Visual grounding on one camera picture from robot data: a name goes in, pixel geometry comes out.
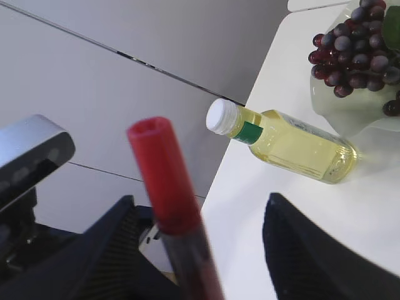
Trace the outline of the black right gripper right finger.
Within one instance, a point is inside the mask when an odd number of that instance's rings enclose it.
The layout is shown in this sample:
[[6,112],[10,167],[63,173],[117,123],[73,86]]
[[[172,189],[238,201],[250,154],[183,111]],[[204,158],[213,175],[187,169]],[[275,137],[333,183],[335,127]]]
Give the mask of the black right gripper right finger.
[[324,232],[283,195],[266,204],[262,241],[278,299],[399,299],[399,277]]

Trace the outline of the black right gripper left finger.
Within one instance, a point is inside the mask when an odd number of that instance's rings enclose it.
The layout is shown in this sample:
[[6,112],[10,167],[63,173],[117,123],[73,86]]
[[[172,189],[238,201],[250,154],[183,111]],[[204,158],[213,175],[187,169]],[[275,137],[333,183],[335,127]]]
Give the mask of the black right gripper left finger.
[[123,196],[82,234],[38,224],[32,242],[1,257],[1,299],[174,299],[139,250],[141,221]]

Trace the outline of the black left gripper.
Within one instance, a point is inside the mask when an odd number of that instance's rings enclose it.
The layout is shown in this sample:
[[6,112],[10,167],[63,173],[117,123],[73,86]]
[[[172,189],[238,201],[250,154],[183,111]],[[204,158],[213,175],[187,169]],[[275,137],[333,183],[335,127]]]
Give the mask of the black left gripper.
[[36,189],[1,211],[1,274],[18,275],[50,258],[79,234],[36,222]]

